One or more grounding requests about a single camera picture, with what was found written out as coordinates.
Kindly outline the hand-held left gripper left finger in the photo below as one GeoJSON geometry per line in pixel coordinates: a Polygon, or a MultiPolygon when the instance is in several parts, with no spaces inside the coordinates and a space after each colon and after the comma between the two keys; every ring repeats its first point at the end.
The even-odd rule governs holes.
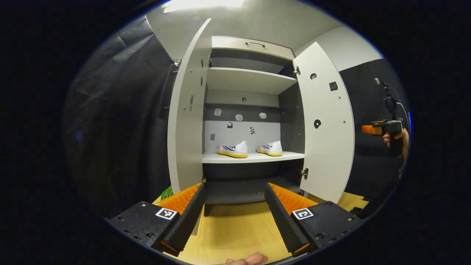
{"type": "Polygon", "coordinates": [[[140,201],[107,221],[137,242],[177,257],[198,223],[207,198],[198,183],[156,204],[140,201]]]}

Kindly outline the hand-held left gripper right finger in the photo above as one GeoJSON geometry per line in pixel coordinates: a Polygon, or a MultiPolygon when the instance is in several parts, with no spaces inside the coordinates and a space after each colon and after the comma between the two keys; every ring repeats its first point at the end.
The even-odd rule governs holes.
{"type": "Polygon", "coordinates": [[[363,223],[332,201],[316,203],[274,183],[266,184],[264,198],[294,258],[332,245],[363,223]]]}

